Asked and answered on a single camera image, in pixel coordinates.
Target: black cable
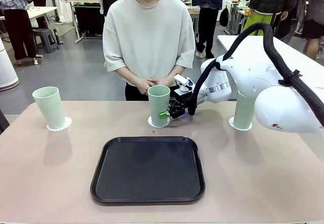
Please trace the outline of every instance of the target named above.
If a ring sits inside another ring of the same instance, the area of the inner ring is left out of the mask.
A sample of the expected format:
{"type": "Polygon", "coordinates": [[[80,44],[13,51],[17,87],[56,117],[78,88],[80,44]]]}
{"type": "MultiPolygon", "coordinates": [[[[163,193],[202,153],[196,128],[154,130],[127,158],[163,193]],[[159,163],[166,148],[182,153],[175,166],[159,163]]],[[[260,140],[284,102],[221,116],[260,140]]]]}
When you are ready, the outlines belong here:
{"type": "MultiPolygon", "coordinates": [[[[292,72],[288,66],[285,64],[283,58],[280,56],[278,51],[275,49],[273,44],[273,31],[270,25],[258,22],[246,30],[244,30],[234,41],[231,48],[228,50],[228,52],[224,55],[223,60],[226,60],[232,56],[236,48],[240,45],[240,43],[252,32],[262,30],[263,31],[263,47],[270,58],[270,60],[273,62],[275,68],[278,70],[278,72],[283,77],[282,81],[279,81],[280,84],[284,86],[291,86],[304,98],[304,100],[307,102],[311,110],[314,112],[316,118],[319,120],[319,122],[324,126],[324,104],[321,101],[321,99],[300,79],[299,71],[292,72]]],[[[188,107],[188,112],[190,115],[195,114],[195,110],[197,107],[197,98],[199,94],[199,90],[201,89],[201,86],[207,79],[210,71],[214,68],[214,66],[219,67],[218,70],[220,70],[219,63],[214,60],[207,66],[205,71],[202,73],[201,77],[199,78],[195,89],[193,91],[192,100],[188,107]]]]}

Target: hand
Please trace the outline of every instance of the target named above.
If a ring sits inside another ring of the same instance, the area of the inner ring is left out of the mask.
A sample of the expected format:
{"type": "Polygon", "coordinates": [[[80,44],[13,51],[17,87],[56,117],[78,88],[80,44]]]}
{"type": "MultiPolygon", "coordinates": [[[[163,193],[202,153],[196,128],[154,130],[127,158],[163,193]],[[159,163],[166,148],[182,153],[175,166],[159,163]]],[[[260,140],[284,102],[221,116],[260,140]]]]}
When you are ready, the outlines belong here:
{"type": "Polygon", "coordinates": [[[170,87],[174,83],[174,79],[170,79],[168,77],[162,79],[149,79],[148,81],[154,83],[155,85],[167,87],[170,87]]]}
{"type": "Polygon", "coordinates": [[[281,14],[280,20],[286,20],[288,17],[288,11],[283,11],[283,13],[281,14]]]}
{"type": "Polygon", "coordinates": [[[138,90],[143,95],[147,95],[148,89],[150,89],[151,86],[155,86],[154,83],[148,81],[147,79],[141,79],[141,78],[138,78],[135,81],[134,85],[138,88],[138,90]]]}
{"type": "Polygon", "coordinates": [[[249,9],[248,16],[251,16],[253,11],[254,11],[254,9],[249,9]]]}

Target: gray plastic stool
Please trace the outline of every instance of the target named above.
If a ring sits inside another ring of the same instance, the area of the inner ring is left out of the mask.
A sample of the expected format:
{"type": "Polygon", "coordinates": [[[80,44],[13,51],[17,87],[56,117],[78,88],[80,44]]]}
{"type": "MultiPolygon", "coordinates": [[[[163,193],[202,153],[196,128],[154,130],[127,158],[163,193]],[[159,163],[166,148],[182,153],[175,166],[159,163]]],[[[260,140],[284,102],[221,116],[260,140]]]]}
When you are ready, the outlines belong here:
{"type": "Polygon", "coordinates": [[[36,49],[44,49],[47,53],[52,53],[54,48],[59,49],[56,41],[52,39],[52,31],[50,29],[35,29],[33,30],[34,40],[36,44],[36,49]],[[36,42],[36,37],[39,36],[42,41],[41,45],[38,45],[36,42]]]}

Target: coaster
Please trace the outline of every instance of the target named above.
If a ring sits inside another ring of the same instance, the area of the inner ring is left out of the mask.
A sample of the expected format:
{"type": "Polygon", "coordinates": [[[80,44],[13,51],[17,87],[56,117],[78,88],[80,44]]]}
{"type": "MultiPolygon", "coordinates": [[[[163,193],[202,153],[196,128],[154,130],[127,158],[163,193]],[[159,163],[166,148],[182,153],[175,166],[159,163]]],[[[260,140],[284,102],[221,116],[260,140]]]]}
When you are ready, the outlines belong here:
{"type": "Polygon", "coordinates": [[[168,118],[167,125],[165,125],[165,126],[163,126],[163,127],[157,127],[157,126],[154,126],[153,123],[152,123],[152,117],[151,117],[151,116],[148,118],[147,122],[148,122],[148,124],[149,124],[150,126],[152,126],[152,127],[154,127],[154,128],[164,128],[164,127],[166,127],[167,125],[170,124],[170,118],[168,118]]]}
{"type": "Polygon", "coordinates": [[[237,130],[239,130],[239,131],[249,131],[249,130],[251,130],[252,127],[253,127],[253,124],[252,124],[252,123],[250,124],[250,126],[249,126],[248,129],[239,129],[239,128],[235,127],[235,126],[234,126],[234,117],[233,117],[233,118],[230,118],[230,119],[228,120],[228,123],[229,123],[229,125],[232,126],[234,129],[237,129],[237,130]]]}
{"type": "Polygon", "coordinates": [[[72,124],[72,119],[69,117],[65,117],[65,125],[62,128],[50,129],[50,127],[48,125],[46,125],[46,127],[50,131],[61,131],[61,130],[67,129],[71,124],[72,124]]]}

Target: tray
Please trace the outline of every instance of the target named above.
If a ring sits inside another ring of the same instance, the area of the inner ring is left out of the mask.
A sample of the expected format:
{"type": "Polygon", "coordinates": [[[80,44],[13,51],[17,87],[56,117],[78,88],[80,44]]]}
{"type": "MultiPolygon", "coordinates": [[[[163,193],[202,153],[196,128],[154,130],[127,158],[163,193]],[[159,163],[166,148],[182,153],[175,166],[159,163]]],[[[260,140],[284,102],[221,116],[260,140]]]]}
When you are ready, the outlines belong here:
{"type": "Polygon", "coordinates": [[[192,202],[205,191],[196,143],[185,137],[120,137],[103,148],[91,194],[101,203],[192,202]]]}

